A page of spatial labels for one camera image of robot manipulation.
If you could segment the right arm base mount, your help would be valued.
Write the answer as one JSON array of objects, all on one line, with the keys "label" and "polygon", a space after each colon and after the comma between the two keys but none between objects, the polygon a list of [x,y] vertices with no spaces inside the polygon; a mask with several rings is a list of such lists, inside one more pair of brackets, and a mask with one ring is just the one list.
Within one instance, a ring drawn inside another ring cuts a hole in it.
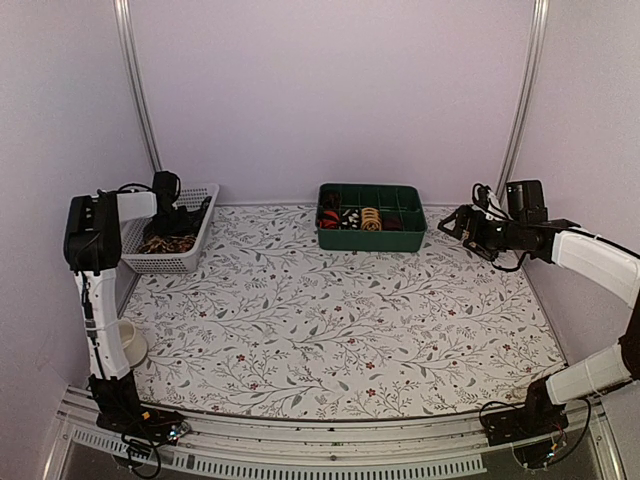
[{"label": "right arm base mount", "polygon": [[530,413],[524,406],[498,401],[483,405],[478,412],[478,420],[490,446],[560,433],[569,426],[563,407],[553,407],[543,413]]}]

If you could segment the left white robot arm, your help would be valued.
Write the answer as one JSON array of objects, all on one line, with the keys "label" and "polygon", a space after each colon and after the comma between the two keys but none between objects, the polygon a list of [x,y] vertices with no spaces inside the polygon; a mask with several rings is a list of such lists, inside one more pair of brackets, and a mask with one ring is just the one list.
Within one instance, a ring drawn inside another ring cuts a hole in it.
[{"label": "left white robot arm", "polygon": [[63,243],[74,275],[90,355],[89,387],[99,408],[97,424],[123,435],[175,442],[189,431],[176,411],[142,406],[119,332],[116,308],[121,223],[158,213],[152,191],[99,191],[71,200]]}]

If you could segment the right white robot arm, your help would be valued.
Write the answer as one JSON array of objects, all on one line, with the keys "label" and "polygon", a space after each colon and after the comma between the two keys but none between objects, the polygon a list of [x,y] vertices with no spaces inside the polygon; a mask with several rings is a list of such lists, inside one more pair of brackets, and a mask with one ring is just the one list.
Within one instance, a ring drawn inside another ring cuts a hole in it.
[{"label": "right white robot arm", "polygon": [[539,435],[570,401],[606,394],[639,379],[637,254],[569,220],[548,220],[545,209],[525,209],[506,219],[463,205],[441,220],[438,229],[487,261],[502,252],[520,251],[570,270],[612,293],[632,310],[624,334],[612,346],[530,384],[514,420],[524,435]]}]

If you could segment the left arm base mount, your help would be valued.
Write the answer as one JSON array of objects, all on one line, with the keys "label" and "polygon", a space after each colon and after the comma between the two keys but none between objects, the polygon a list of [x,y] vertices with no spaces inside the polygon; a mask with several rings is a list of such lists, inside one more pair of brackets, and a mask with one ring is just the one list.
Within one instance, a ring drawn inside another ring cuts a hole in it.
[{"label": "left arm base mount", "polygon": [[96,424],[102,429],[158,445],[175,445],[192,432],[191,425],[182,414],[152,408],[144,408],[136,415],[123,411],[111,416],[100,413]]}]

